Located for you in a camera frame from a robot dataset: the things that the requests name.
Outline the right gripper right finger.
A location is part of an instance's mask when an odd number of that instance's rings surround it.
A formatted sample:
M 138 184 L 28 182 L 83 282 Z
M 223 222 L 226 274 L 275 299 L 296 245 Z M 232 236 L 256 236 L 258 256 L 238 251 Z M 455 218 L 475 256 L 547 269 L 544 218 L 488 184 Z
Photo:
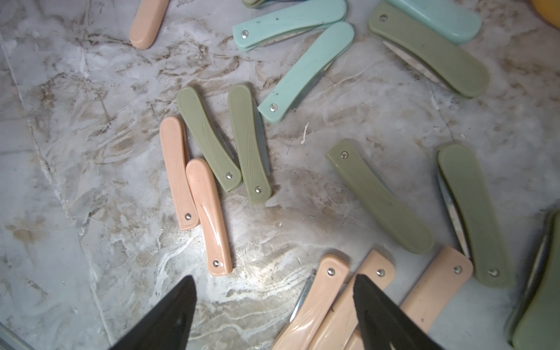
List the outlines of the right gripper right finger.
M 353 299 L 366 349 L 442 350 L 364 274 L 356 275 Z

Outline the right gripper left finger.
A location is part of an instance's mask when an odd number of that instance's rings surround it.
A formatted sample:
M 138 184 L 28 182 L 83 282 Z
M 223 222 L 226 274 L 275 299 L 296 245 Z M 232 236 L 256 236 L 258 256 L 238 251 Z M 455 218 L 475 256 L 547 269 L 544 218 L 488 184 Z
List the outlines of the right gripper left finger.
M 184 277 L 113 349 L 185 349 L 197 293 L 192 276 Z

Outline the pink knife pair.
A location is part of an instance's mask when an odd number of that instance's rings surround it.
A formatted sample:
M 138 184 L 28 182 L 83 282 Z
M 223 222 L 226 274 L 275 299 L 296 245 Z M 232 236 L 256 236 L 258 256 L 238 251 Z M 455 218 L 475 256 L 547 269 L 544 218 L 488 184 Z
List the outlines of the pink knife pair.
M 160 143 L 179 229 L 190 230 L 199 224 L 199 216 L 186 176 L 185 129 L 178 117 L 162 120 Z
M 186 176 L 204 235 L 208 270 L 213 276 L 226 276 L 233 263 L 214 174 L 205 160 L 194 158 L 186 165 Z

